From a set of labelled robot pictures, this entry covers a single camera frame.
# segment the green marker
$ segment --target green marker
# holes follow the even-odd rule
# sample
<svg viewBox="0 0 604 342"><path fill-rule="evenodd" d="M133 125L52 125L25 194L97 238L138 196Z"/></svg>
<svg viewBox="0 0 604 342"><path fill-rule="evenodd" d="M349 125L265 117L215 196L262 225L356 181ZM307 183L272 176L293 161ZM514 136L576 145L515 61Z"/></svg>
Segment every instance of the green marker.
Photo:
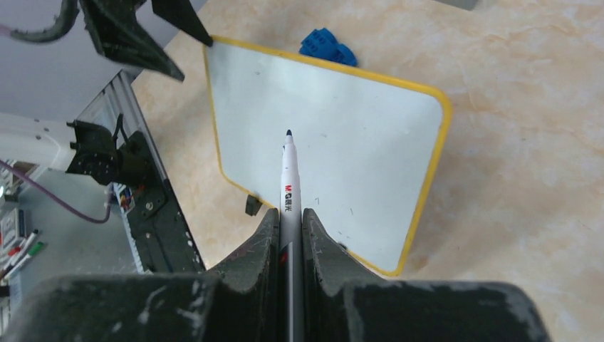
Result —
<svg viewBox="0 0 604 342"><path fill-rule="evenodd" d="M33 247L31 247L31 249L27 252L27 255L23 257L23 259L21 259L21 261L19 261L15 267L13 267L13 269L11 271L9 271L6 276L4 276L5 279L8 279L11 277L11 275L18 269L20 269L29 259L31 259L34 255L38 254L38 252L40 252L42 250L42 248L44 248L44 243L43 242L38 242L37 244L35 244Z"/></svg>

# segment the blue object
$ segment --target blue object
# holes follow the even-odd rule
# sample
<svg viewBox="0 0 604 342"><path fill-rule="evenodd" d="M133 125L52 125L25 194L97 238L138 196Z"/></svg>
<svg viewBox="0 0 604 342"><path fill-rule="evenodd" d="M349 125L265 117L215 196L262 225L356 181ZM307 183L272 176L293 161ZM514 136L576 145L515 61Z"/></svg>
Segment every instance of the blue object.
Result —
<svg viewBox="0 0 604 342"><path fill-rule="evenodd" d="M300 54L327 61L342 63L347 66L357 66L357 58L344 44L338 43L335 36L326 28L313 30L302 41Z"/></svg>

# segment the beige marble table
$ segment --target beige marble table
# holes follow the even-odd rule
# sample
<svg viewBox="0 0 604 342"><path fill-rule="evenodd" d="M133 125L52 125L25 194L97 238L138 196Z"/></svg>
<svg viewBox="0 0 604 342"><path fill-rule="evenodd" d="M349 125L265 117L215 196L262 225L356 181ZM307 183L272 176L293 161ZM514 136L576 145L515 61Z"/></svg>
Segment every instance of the beige marble table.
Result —
<svg viewBox="0 0 604 342"><path fill-rule="evenodd" d="M442 89L455 114L403 276L509 281L557 341L604 341L604 4L209 0L220 36L297 51L329 28L361 68ZM202 47L166 48L184 83L133 83L208 266L255 229L218 170Z"/></svg>

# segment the whiteboard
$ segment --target whiteboard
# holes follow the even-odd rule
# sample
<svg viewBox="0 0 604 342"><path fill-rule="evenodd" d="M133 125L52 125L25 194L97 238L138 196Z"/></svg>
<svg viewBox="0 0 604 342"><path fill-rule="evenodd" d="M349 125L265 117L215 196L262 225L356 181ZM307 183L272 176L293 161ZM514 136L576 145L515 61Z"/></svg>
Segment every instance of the whiteboard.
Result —
<svg viewBox="0 0 604 342"><path fill-rule="evenodd" d="M368 266L399 274L449 126L442 92L220 37L204 53L223 176L278 207L291 129L303 207Z"/></svg>

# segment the yellow frame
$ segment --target yellow frame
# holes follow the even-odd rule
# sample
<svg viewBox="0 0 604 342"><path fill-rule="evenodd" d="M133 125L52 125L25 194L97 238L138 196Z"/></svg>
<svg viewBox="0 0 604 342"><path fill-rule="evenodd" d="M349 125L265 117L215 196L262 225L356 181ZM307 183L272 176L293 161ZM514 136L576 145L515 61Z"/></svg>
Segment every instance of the yellow frame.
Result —
<svg viewBox="0 0 604 342"><path fill-rule="evenodd" d="M399 78L395 78L392 76L380 75L379 73L373 73L371 71L363 70L360 68L355 68L351 66L345 66L343 64L334 63L330 61L325 61L323 59L317 59L313 57L307 57L304 55L300 55L297 53L285 52L276 50L274 48L267 48L264 46L258 46L252 43L247 43L244 41L237 41L230 38L224 38L219 36L214 36L214 41L219 43L224 43L228 45L238 46L240 48L246 48L248 50L262 52L268 55L278 56L282 58L287 58L292 61L297 61L301 63L310 64L312 66L318 66L325 69L330 69L334 71L339 71L341 73L347 73L348 75L353 75L361 78L366 78L368 80L377 81L381 83L390 84L391 86L396 86L399 88L405 88L413 91L417 91L419 93L424 93L427 95L436 98L440 105L442 106L442 123L440 125L440 129L438 132L438 137L436 143L434 144L434 150L432 151L432 158L430 158L430 163L428 164L428 171L426 172L426 177L424 178L424 184L422 185L422 190L420 191L420 198L417 200L417 205L415 207L415 212L413 213L413 218L411 220L411 226L409 227L409 231L407 232L407 237L405 239L405 244L403 245L402 252L399 258L398 265L396 269L392 271L387 271L381 269L380 267L375 266L374 264L368 262L364 258L358 256L352 251L348 251L351 255L353 255L356 259L361 261L362 263L368 265L372 269L377 272L385 275L385 276L399 276L402 273L403 266L405 265L405 261L407 260L407 255L411 250L411 243L413 242L413 237L415 236L415 231L417 230L417 225L420 223L420 217L422 216L422 211L424 209L424 204L426 203L426 199L428 197L428 193L430 191L430 185L432 185L432 181L434 179L434 174L436 173L436 169L438 166L438 161L440 160L440 155L442 152L442 147L444 145L444 141L447 139L447 133L449 131L449 126L451 124L451 116L453 113L453 108L447 96L439 89L430 87L428 85L423 85L419 83L414 83L411 81L401 80ZM206 68L206 79L207 86L209 92L209 102L212 107L212 125L214 126L214 140L216 143L216 152L218 155L218 166L220 168L220 173L222 177L224 177L227 182L233 184L235 187L239 188L241 191L257 196L250 192L249 190L243 188L241 185L230 180L222 169L222 159L220 157L220 147L218 143L218 130L216 127L216 117L214 112L214 97L212 96L212 86L209 81L209 67L207 63L207 47L204 46L204 63ZM267 205L268 207L274 208L273 205L268 203L266 200L259 198L259 200Z"/></svg>

